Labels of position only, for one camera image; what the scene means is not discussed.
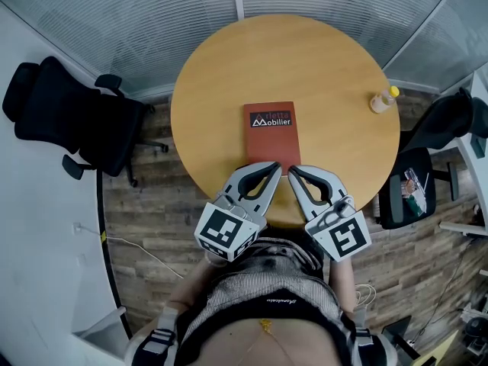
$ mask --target wood plank flooring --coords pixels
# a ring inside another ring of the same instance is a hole
[[[409,130],[431,104],[432,96],[402,91],[398,99],[401,127]],[[172,140],[169,104],[156,106],[148,116],[143,137],[169,144],[169,153],[138,146],[133,154],[133,171],[139,180],[131,188],[125,177],[104,175],[104,212],[109,237],[135,242],[185,275],[203,256],[193,239],[193,231],[207,197],[191,180]],[[383,230],[374,222],[371,205],[364,213],[373,245],[353,259],[357,284],[369,283],[377,290],[376,300],[367,309],[368,325],[376,331],[398,319],[412,315],[407,337],[411,339],[431,318],[441,292],[452,278],[469,239],[438,228],[442,220],[469,221],[477,202],[474,184],[456,149],[432,157],[436,169],[457,166],[460,198],[451,202],[448,183],[435,181],[437,210],[421,222],[398,230]],[[121,302],[133,332],[154,318],[164,306],[178,280],[168,269],[137,247],[109,239],[112,267]],[[474,243],[465,252],[451,286],[445,292],[432,322],[416,347],[421,353],[434,348],[455,329],[462,329],[459,312],[469,300],[487,289],[484,277],[488,242]],[[455,343],[443,364],[463,364],[466,354]]]

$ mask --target bottle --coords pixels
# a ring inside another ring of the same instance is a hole
[[[376,94],[369,102],[369,106],[375,113],[382,113],[397,103],[396,97],[399,94],[400,90],[398,87],[392,85],[389,89],[385,89],[380,94]]]

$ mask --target book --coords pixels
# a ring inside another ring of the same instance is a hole
[[[249,164],[279,162],[286,175],[291,165],[301,163],[292,101],[244,104],[244,124]]]

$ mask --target forearm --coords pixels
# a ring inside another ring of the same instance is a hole
[[[194,305],[198,296],[210,282],[222,271],[202,259],[191,272],[180,281],[166,303],[180,313]]]
[[[350,258],[341,262],[330,261],[329,286],[334,290],[342,310],[351,316],[357,301]]]

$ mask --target table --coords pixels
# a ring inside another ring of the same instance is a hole
[[[242,105],[293,101],[302,164],[336,173],[360,209],[397,156],[397,108],[374,114],[368,107],[388,86],[374,59],[327,24],[285,14],[237,21],[206,39],[179,74],[171,105],[176,149],[213,198],[246,164]],[[304,222],[286,178],[266,217]]]
[[[488,91],[476,72],[473,75],[471,96],[473,96],[473,98],[480,98],[482,101],[488,104]],[[459,148],[464,162],[466,162],[467,168],[470,171],[471,178],[473,178],[478,200],[480,201],[481,211],[483,212],[483,218],[485,219],[485,227],[448,223],[444,221],[441,222],[439,226],[442,229],[453,230],[455,232],[488,236],[488,206],[486,205],[488,203],[488,154],[482,159],[478,159],[474,154],[470,142],[471,133],[454,140],[454,144]]]

